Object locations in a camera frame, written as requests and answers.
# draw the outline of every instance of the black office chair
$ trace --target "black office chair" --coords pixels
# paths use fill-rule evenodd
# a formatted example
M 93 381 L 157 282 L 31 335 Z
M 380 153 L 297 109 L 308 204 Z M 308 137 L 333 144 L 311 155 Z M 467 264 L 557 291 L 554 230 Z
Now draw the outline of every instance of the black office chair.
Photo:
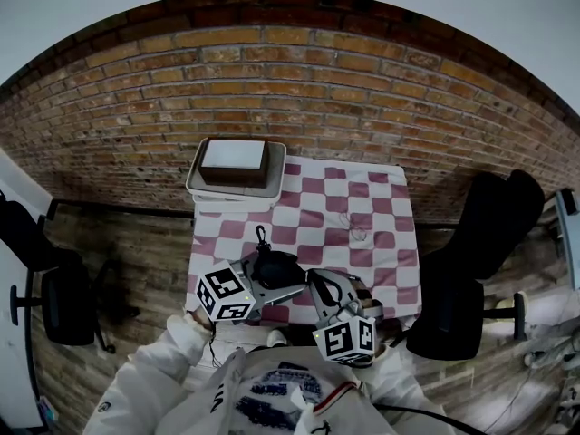
M 0 192 L 0 239 L 20 261 L 33 272 L 43 274 L 40 298 L 17 296 L 16 285 L 10 289 L 10 313 L 18 325 L 18 308 L 41 306 L 46 336 L 66 345 L 88 345 L 96 335 L 100 347 L 115 353 L 115 346 L 102 338 L 97 316 L 97 294 L 104 277 L 114 263 L 108 260 L 91 282 L 81 257 L 53 246 L 36 225 L 28 211 L 16 201 L 6 201 Z M 128 315 L 139 314 L 138 308 L 128 308 Z
M 478 280 L 499 270 L 543 208 L 544 192 L 524 171 L 513 171 L 507 180 L 490 173 L 474 178 L 453 237 L 420 260 L 422 311 L 400 337 L 407 338 L 409 351 L 445 361 L 471 359 L 479 350 L 484 318 L 513 318 L 514 338 L 526 338 L 522 295 L 514 295 L 514 307 L 485 311 Z

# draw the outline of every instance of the wooden floor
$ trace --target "wooden floor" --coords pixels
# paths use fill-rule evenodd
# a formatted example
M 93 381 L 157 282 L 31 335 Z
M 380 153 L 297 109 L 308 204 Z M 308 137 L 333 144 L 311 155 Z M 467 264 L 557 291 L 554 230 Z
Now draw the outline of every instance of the wooden floor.
M 93 276 L 106 259 L 119 262 L 108 276 L 105 298 L 124 297 L 138 306 L 139 317 L 115 324 L 115 318 L 101 321 L 107 341 L 117 353 L 101 352 L 96 345 L 66 347 L 50 343 L 44 335 L 40 311 L 34 311 L 33 351 L 40 392 L 60 418 L 54 432 L 81 433 L 94 406 L 111 383 L 119 367 L 137 346 L 154 341 L 170 314 L 181 314 L 188 277 L 192 221 L 151 217 L 61 205 L 45 233 L 58 246 L 81 254 Z M 419 230 L 422 254 L 446 243 L 451 232 Z M 486 301 L 524 290 L 535 298 L 551 292 L 566 294 L 566 268 L 556 257 L 554 244 L 542 230 L 535 230 L 485 286 Z M 35 281 L 38 291 L 39 279 Z M 567 301 L 564 309 L 573 305 Z M 556 322 L 565 317 L 555 312 Z M 556 333 L 547 332 L 539 341 L 513 342 L 508 334 L 513 325 L 488 324 L 476 359 L 468 362 L 422 360 L 399 349 L 412 367 L 426 394 L 444 405 L 447 413 L 489 433 L 541 433 L 553 416 L 565 375 L 556 367 L 530 373 L 522 355 L 540 344 L 547 345 Z M 218 327 L 214 345 L 224 360 L 238 346 L 250 350 L 265 344 L 268 329 L 262 327 Z M 213 372 L 208 350 L 200 366 L 190 373 L 187 385 L 196 389 Z

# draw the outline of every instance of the person's arm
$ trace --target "person's arm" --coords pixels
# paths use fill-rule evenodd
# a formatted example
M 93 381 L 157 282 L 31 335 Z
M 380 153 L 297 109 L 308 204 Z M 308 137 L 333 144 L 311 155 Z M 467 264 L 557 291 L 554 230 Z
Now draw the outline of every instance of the person's arm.
M 182 383 L 210 337 L 211 322 L 203 311 L 172 315 L 159 340 L 139 347 L 117 371 L 84 435 L 153 433 L 161 418 L 186 398 Z
M 403 367 L 399 352 L 392 348 L 381 351 L 370 368 L 355 370 L 372 404 L 421 409 L 444 415 L 443 408 L 425 397 L 415 377 Z M 450 425 L 429 416 L 402 411 L 381 413 L 400 435 L 455 434 Z

